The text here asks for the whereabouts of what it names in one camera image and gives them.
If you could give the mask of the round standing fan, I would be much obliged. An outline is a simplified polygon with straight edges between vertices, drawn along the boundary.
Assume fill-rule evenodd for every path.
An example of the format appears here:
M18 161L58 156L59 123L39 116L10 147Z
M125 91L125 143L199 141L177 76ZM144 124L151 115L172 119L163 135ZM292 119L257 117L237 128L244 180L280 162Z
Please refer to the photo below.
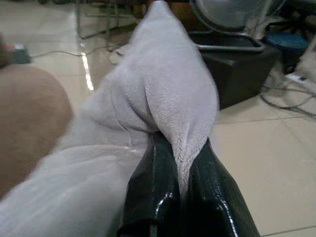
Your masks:
M287 0L190 0L192 10L208 32L191 32L206 36L212 32L220 36L249 40L252 46L228 46L195 43L203 51L230 51L259 53L265 46L247 34L247 27L255 30L267 15L274 14Z

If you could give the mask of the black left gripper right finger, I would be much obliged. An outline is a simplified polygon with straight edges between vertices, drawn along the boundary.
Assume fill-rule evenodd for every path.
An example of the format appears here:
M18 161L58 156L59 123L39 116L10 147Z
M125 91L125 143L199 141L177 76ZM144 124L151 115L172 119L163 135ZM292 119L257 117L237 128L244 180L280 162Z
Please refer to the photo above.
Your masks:
M236 181L210 141L190 168L187 237L260 237Z

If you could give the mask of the grey pillow with bear print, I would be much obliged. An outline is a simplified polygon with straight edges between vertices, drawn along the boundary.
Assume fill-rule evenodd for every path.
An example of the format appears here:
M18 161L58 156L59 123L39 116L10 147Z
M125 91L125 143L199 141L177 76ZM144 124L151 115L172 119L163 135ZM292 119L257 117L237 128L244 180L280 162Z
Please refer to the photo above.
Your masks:
M151 134L172 145L181 196L218 110L215 82L163 0L65 135L0 201L0 237L115 237L127 183Z

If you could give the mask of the white power strip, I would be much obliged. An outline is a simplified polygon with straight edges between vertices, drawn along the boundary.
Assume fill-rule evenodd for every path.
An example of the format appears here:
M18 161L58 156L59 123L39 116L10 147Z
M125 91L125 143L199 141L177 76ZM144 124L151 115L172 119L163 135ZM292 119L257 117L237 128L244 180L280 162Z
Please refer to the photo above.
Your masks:
M316 91L316 81L296 73L286 74L285 80L293 82L305 89Z

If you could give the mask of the small dark device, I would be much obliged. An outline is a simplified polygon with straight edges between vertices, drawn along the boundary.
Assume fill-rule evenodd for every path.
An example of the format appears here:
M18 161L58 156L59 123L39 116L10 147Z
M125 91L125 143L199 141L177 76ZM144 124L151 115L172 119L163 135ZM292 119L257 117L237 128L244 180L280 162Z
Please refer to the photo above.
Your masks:
M31 56L24 45L0 43L0 67L7 64L30 64L31 62Z

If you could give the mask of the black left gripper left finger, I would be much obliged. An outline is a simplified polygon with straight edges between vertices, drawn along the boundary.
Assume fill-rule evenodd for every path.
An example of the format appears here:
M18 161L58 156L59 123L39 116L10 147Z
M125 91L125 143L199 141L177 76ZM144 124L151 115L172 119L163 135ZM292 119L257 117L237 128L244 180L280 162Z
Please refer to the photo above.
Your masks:
M156 132L129 179L117 237L179 237L179 212L172 146Z

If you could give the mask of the black box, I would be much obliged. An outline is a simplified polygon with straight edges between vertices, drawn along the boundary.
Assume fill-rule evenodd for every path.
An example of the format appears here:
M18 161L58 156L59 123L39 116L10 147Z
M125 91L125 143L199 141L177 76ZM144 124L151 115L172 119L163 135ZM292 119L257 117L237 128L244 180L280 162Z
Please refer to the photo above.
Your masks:
M190 32L211 72L221 110L259 94L280 51L249 36Z

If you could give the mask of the blue round stool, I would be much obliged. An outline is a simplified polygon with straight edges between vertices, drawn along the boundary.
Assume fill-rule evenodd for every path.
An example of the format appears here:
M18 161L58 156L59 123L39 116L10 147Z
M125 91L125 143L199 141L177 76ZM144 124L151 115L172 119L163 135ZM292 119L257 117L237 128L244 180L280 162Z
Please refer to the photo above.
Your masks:
M303 37L290 33L268 34L263 41L281 52L281 61L285 74L295 71L300 57L309 46Z

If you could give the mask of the brown round sofa chair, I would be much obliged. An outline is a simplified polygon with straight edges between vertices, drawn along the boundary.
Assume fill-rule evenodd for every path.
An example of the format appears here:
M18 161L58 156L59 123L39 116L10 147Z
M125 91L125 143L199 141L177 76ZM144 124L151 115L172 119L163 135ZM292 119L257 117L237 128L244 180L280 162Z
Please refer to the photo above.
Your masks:
M0 199L53 149L72 116L53 75L18 64L0 68Z

